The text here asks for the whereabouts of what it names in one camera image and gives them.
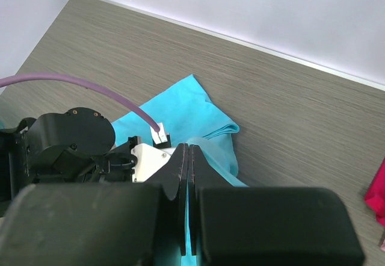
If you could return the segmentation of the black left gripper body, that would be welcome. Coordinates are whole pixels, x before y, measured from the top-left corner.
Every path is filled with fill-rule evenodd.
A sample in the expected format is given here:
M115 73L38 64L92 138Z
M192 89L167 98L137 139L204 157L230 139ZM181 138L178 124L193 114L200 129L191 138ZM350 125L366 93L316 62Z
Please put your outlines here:
M1 201L29 184L130 181L134 139L116 146L112 124L89 108L22 119L1 130Z

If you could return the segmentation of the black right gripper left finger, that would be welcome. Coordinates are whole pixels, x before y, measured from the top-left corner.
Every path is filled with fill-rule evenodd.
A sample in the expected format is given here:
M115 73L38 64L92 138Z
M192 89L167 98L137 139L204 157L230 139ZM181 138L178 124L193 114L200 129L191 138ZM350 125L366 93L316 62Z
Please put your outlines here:
M180 265L188 146L142 183L37 184L1 224L2 265Z

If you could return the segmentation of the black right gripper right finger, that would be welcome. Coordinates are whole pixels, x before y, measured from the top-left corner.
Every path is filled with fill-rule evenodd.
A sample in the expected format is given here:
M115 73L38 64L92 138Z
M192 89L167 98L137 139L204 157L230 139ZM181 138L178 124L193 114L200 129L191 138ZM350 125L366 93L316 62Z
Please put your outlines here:
M191 250L198 265L363 265L340 197L326 188L235 187L189 148Z

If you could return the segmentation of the cyan t shirt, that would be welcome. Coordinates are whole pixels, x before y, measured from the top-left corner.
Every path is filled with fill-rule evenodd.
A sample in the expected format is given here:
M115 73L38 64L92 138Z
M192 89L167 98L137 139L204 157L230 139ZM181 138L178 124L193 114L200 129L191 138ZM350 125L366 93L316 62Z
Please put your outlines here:
M140 106L156 121L164 122L170 130L171 144L198 145L209 165L227 182L246 187L236 176L238 162L233 150L232 134L239 126L210 100L193 75L187 76ZM129 113L112 123L116 144L122 145L128 137L139 136L143 143L152 144L149 125L135 113ZM190 230L187 230L186 256L178 253L161 259L156 265L197 265L191 253Z

